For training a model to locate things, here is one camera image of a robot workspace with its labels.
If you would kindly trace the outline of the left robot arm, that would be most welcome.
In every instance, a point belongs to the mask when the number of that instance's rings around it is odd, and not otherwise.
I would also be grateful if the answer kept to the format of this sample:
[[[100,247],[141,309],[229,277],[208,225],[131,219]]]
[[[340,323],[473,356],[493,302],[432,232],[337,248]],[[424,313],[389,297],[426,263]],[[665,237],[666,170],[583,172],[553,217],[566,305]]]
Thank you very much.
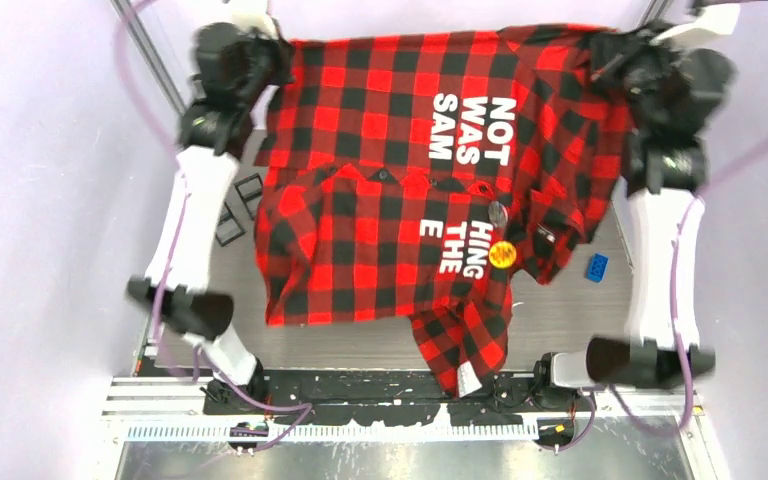
[[[200,28],[194,38],[195,97],[176,136],[155,125],[176,165],[163,230],[143,276],[129,280],[129,297],[206,357],[228,400],[240,412],[258,412],[267,398],[263,367],[232,327],[230,295],[209,288],[214,236],[238,157],[251,135],[252,110],[269,86],[291,81],[292,47],[265,1],[229,1],[227,19]]]

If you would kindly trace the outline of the silver round brooch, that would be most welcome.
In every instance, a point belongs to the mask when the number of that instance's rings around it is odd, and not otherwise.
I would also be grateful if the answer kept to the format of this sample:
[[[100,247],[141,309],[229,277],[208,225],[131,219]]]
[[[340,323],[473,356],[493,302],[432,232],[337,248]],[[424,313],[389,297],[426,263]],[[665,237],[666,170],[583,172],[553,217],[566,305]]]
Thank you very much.
[[[488,220],[496,229],[504,231],[508,225],[508,209],[500,201],[492,201],[488,204]]]

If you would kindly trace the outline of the red black plaid shirt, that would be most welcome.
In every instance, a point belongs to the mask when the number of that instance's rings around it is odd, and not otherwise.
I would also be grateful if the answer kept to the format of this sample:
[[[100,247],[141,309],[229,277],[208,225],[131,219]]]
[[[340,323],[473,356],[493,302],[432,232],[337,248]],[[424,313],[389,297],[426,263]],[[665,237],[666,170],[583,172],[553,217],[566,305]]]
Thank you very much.
[[[590,89],[602,32],[295,41],[256,159],[266,323],[404,316],[446,394],[488,382],[508,354],[512,278],[550,283],[611,203],[632,122],[621,94]],[[508,269],[489,262],[498,241],[516,247]]]

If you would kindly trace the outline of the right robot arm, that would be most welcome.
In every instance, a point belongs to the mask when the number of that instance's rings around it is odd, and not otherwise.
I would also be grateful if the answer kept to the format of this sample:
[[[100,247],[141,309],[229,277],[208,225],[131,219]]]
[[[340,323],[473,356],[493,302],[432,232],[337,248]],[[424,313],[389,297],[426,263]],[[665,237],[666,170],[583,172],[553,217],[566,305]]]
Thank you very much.
[[[558,409],[571,389],[687,388],[715,367],[715,353],[700,344],[693,300],[707,182],[699,134],[734,72],[708,43],[731,34],[738,13],[735,4],[705,7],[693,21],[654,21],[597,44],[591,82],[620,92],[635,123],[622,154],[633,224],[631,303],[623,338],[595,336],[581,351],[543,358],[546,373],[530,392],[544,410]]]

